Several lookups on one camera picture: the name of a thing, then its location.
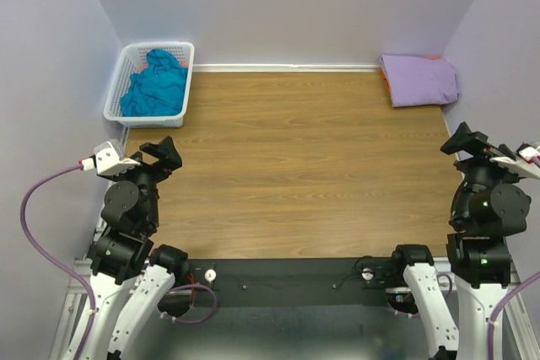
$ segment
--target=wood grain surface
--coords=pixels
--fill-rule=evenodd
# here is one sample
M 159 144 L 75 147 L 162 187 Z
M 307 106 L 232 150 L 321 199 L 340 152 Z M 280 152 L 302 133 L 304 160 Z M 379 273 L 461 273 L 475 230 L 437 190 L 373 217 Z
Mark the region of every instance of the wood grain surface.
M 195 73 L 159 184 L 156 245 L 197 258 L 445 254 L 460 182 L 439 107 L 393 109 L 376 73 Z

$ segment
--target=purple cloth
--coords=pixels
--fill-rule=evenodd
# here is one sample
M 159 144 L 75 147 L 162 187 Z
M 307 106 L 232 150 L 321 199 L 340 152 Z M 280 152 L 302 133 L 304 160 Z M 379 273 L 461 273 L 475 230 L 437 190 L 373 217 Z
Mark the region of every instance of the purple cloth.
M 457 100 L 456 71 L 444 59 L 383 55 L 381 68 L 394 107 L 447 105 Z

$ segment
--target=white baseboard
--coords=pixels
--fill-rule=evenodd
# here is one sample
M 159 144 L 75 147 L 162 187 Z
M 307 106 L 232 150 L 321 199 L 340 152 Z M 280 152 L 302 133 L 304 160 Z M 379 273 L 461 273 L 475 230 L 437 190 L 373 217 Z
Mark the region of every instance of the white baseboard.
M 193 72 L 374 72 L 377 64 L 202 63 Z

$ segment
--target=white wall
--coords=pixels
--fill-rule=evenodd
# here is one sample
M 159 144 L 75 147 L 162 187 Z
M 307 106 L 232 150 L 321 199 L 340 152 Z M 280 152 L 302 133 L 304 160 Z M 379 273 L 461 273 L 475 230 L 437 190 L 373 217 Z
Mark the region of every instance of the white wall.
M 374 63 L 440 54 L 472 0 L 101 0 L 124 44 L 190 40 L 197 63 Z
M 540 141 L 540 3 L 538 0 L 475 0 L 445 56 L 456 67 L 461 95 L 446 109 L 450 128 L 467 121 L 492 143 L 515 148 Z M 509 238 L 520 277 L 540 271 L 540 182 L 522 181 L 532 197 L 529 228 Z M 524 292 L 540 335 L 540 284 Z
M 118 128 L 104 91 L 121 45 L 98 0 L 0 0 L 0 358 L 48 358 L 68 278 L 19 226 L 28 187 L 76 164 Z M 30 200 L 35 237 L 66 263 L 91 240 L 105 181 L 77 172 Z

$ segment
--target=gray floor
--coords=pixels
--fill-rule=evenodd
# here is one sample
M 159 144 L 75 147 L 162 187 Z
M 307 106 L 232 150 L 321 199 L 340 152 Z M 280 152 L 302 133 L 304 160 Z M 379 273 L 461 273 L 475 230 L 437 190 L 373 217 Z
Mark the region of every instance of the gray floor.
M 450 307 L 455 312 L 456 297 Z M 518 360 L 510 328 L 505 330 L 504 359 Z M 141 332 L 135 353 L 130 360 L 428 358 L 421 320 L 361 305 L 224 308 L 201 325 L 172 325 L 155 315 Z

